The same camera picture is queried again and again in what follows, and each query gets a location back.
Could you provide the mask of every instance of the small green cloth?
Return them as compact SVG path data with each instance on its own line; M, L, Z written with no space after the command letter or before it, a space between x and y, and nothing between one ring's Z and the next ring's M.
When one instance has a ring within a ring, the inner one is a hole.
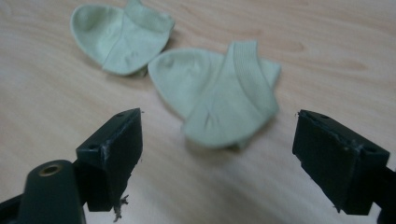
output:
M174 49L148 64L160 95L184 120L183 132L205 147L242 147L278 110L280 65L257 56L257 41L233 42L224 56Z
M175 25L167 14L129 0L125 8L83 5L70 21L78 46L110 73L127 76L145 71L165 47Z

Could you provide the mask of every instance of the wooden surface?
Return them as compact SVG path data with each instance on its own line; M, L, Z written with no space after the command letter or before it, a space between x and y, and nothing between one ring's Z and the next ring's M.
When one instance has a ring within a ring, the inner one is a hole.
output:
M189 143L182 121L149 77L101 71L69 31L84 3L0 0L0 201L22 193L26 175L75 148L114 114L141 107L144 153L119 223L375 223L337 214L292 155L300 109L326 114L389 150L396 168L394 0L143 0L176 20L168 49L225 52L257 39L282 64L280 111L244 150ZM112 213L88 213L112 223Z

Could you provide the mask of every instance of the light green fabric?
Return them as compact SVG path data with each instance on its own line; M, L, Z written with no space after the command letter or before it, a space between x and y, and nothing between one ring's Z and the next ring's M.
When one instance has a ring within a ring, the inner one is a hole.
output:
M83 5L70 27L78 46L107 72L127 76L145 73L165 47L175 22L164 13L129 0L125 8Z
M280 65L257 56L257 42L233 42L224 56L168 50L148 65L160 95L184 120L183 132L206 147L242 147L278 110Z

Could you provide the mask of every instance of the light wood tabletop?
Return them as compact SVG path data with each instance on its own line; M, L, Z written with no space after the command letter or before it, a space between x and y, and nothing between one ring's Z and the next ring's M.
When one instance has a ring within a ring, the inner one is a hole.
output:
M376 223L338 214L291 153L295 114L338 120L391 153L396 169L396 2L394 0L142 0L176 21L166 49L225 53L257 39L282 65L279 112L245 149L186 140L182 120L150 77L101 70L69 27L85 3L121 0L0 0L0 202L23 193L27 174L76 147L113 115L140 107L142 160L119 223ZM88 223L114 214L90 213Z

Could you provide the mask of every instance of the ribbed fabric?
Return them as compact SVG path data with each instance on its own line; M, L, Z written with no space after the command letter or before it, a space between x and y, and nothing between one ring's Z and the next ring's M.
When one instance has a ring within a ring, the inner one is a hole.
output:
M142 74L165 47L174 27L164 13L130 0L125 8L83 5L74 11L70 26L78 46L120 76Z
M184 134L206 147L245 146L277 111L272 87L280 66L259 59L255 41L233 42L225 56L169 50L148 71L163 99L185 120Z

